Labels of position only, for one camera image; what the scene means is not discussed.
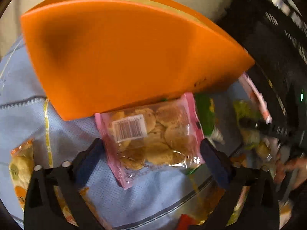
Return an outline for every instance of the light blue cloth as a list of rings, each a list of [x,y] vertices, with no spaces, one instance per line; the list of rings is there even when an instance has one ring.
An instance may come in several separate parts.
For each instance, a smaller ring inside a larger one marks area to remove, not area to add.
[[[10,150],[28,138],[34,138],[35,164],[48,168],[45,144],[43,91],[31,66],[25,44],[20,37],[0,62],[0,198],[18,224],[23,227],[23,212],[14,194],[8,163]],[[238,83],[228,92],[215,94],[216,113],[226,141],[218,145],[227,154],[241,143],[231,100],[246,96]],[[93,117],[64,122],[49,103],[50,145],[54,166],[73,160],[99,137]],[[205,196],[210,174],[205,165],[196,172],[195,181]],[[100,216],[114,228],[141,230],[174,229],[183,213],[195,210],[196,197],[190,180],[178,170],[157,171],[143,176],[132,188],[121,188],[102,156],[87,186],[89,197]]]

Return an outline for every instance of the metal screw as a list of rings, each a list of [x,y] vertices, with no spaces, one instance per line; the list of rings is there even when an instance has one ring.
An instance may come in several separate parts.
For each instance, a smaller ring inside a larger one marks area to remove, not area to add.
[[[41,165],[36,165],[36,166],[34,167],[34,170],[35,170],[35,171],[39,171],[39,170],[41,170],[41,168],[42,168]]]
[[[65,162],[62,162],[62,167],[63,168],[67,168],[70,166],[70,161],[65,161]]]
[[[265,171],[265,172],[270,171],[270,169],[268,168],[268,166],[265,166],[265,165],[262,166],[261,169],[262,169],[263,171]]]
[[[236,167],[236,168],[240,168],[241,167],[241,164],[239,162],[234,162],[232,164],[232,166]]]

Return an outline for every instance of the barcode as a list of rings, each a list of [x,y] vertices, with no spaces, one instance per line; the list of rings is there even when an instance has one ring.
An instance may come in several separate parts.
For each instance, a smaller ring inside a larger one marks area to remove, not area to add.
[[[147,137],[146,125],[142,114],[113,121],[112,127],[114,138],[117,142]]]

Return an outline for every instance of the food package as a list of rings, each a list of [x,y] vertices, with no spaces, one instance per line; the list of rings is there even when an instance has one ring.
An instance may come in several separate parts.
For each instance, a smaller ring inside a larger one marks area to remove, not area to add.
[[[227,225],[226,226],[229,226],[231,224],[234,224],[237,222],[237,220],[239,219],[239,216],[241,214],[241,211],[244,207],[244,203],[246,201],[246,198],[248,196],[248,192],[249,192],[249,189],[250,187],[249,186],[243,186],[242,187],[242,191],[241,191],[241,194],[239,196],[239,199],[237,201],[237,204],[236,206],[234,207],[233,209],[233,213],[232,215],[230,216],[230,219],[229,221],[227,222]]]
[[[217,128],[217,118],[213,99],[205,93],[194,94],[196,111],[206,138],[225,144],[224,137]]]
[[[272,155],[270,153],[270,148],[268,147],[268,144],[266,144],[264,141],[260,141],[258,146],[255,148],[257,155],[264,161],[268,162],[272,159]]]
[[[95,114],[108,164],[124,189],[136,177],[166,167],[197,168],[204,163],[204,135],[192,93],[177,100]]]
[[[248,117],[254,120],[259,120],[262,118],[260,111],[256,107],[253,107],[253,105],[247,101],[244,100],[234,101],[233,107],[236,113],[238,125],[239,125],[239,119],[243,117]],[[240,127],[239,129],[246,149],[252,149],[258,146],[261,140],[259,131],[243,129]]]
[[[243,167],[247,166],[247,160],[245,154],[231,157],[230,160],[232,163],[239,162]],[[198,189],[198,185],[195,182],[195,175],[191,174],[188,177],[190,178],[197,199],[197,202],[194,205],[194,209],[188,212],[188,216],[194,221],[194,223],[191,224],[202,225],[206,222],[209,215],[212,214],[212,212],[220,202],[220,199],[224,195],[225,190],[219,187],[218,184],[215,181],[213,181],[210,187],[208,188],[208,191],[205,194],[201,194]],[[237,204],[234,207],[233,214],[231,215],[228,221],[229,224],[234,223],[236,219],[239,217],[241,209],[246,199],[247,192],[248,192],[248,187],[243,187],[240,197],[238,198]]]
[[[82,199],[85,201],[86,205],[88,206],[88,208],[90,209],[90,211],[92,212],[92,214],[96,217],[96,219],[101,223],[101,225],[106,229],[106,230],[112,230],[112,227],[109,223],[107,223],[107,221],[100,217],[96,211],[96,207],[93,205],[93,203],[91,202],[91,200],[88,198],[87,196],[87,192],[89,190],[89,187],[85,187],[83,189],[79,190],[79,194],[81,195]],[[78,226],[76,223],[76,220],[74,219],[72,212],[70,211],[62,193],[61,190],[58,186],[54,186],[54,191],[56,194],[56,198],[59,202],[59,206],[61,207],[62,213],[66,219],[67,222],[69,222],[70,224],[73,224],[75,226]]]
[[[247,93],[249,99],[251,100],[252,104],[258,108],[258,111],[261,113],[263,119],[266,123],[272,122],[272,117],[270,112],[267,109],[267,103],[262,97],[262,94],[258,91],[256,86],[254,85],[251,78],[247,75],[247,73],[243,73],[239,77],[239,82],[245,92]]]
[[[12,159],[9,164],[10,176],[20,206],[24,209],[27,189],[34,168],[32,140],[13,149],[11,156]]]
[[[285,204],[279,204],[279,229],[282,229],[284,225],[290,220],[292,216],[293,203],[288,200]]]

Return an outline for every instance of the orange plastic lid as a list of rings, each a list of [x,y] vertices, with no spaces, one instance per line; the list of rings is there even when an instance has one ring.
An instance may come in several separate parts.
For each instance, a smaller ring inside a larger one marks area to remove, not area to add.
[[[137,0],[58,1],[25,13],[21,26],[64,120],[225,89],[254,64],[219,27],[170,0],[150,1],[184,13]]]

